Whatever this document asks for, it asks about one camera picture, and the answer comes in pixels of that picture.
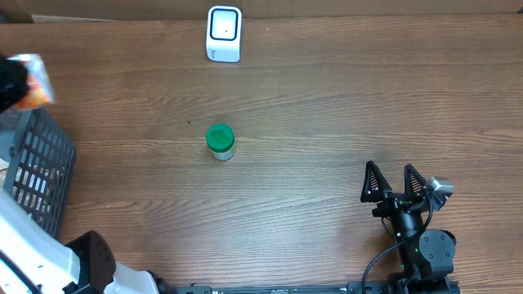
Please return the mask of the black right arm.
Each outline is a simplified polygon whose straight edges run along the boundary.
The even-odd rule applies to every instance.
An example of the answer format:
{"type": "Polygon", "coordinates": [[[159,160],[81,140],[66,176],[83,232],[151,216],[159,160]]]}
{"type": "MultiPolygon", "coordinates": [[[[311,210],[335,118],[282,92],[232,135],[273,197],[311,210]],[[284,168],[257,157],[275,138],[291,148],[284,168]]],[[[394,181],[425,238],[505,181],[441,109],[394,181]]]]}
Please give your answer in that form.
{"type": "Polygon", "coordinates": [[[440,210],[454,192],[444,177],[425,179],[412,165],[404,168],[404,191],[396,193],[378,165],[368,161],[360,196],[362,203],[374,203],[374,217],[385,225],[395,244],[374,257],[362,279],[349,289],[357,293],[460,293],[457,282],[449,280],[454,272],[453,258],[457,240],[448,230],[429,229],[434,212],[440,210]],[[384,256],[397,251],[401,271],[388,275],[387,281],[368,280],[373,266],[384,256]]]}

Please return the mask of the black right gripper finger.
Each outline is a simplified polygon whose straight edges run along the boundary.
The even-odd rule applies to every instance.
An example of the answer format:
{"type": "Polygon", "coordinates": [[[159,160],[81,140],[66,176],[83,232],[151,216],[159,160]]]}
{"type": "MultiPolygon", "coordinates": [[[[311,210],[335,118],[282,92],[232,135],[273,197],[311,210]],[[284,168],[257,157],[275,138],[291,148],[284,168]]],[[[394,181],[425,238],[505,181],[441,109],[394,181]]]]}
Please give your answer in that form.
{"type": "Polygon", "coordinates": [[[414,198],[423,189],[427,180],[411,164],[405,165],[404,169],[404,187],[405,194],[414,198]]]}
{"type": "Polygon", "coordinates": [[[362,203],[379,203],[392,194],[392,188],[374,161],[365,166],[364,184],[360,196],[362,203]]]}

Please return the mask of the orange tissue packet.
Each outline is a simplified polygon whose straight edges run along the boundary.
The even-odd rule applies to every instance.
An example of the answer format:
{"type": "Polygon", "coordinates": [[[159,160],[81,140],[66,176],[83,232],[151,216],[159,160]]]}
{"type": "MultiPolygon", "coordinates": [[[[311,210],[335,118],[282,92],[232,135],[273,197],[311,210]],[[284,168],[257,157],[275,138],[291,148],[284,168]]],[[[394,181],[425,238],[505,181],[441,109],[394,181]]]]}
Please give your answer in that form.
{"type": "Polygon", "coordinates": [[[9,57],[9,60],[21,63],[28,71],[25,81],[29,90],[15,103],[18,110],[36,109],[56,103],[45,64],[39,54],[19,54],[9,57]]]}

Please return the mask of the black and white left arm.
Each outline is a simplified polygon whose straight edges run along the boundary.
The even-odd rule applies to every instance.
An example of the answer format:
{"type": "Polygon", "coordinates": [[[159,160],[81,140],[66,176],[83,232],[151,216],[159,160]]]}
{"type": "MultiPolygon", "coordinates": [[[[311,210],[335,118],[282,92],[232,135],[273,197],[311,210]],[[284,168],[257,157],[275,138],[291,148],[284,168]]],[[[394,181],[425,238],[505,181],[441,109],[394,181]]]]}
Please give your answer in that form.
{"type": "Polygon", "coordinates": [[[43,109],[53,101],[40,56],[2,56],[2,291],[172,293],[158,275],[118,263],[93,230],[66,244],[57,240],[77,154],[43,109]]]}

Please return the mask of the green lid jar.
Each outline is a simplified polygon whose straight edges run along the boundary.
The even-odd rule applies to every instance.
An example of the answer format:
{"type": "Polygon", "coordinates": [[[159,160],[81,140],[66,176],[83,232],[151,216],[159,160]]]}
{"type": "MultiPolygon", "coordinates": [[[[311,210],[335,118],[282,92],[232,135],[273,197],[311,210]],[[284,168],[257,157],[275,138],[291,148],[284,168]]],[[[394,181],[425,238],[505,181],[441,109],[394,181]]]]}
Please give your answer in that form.
{"type": "Polygon", "coordinates": [[[235,155],[235,134],[226,124],[220,123],[210,126],[206,133],[206,143],[213,157],[217,160],[226,161],[235,155]]]}

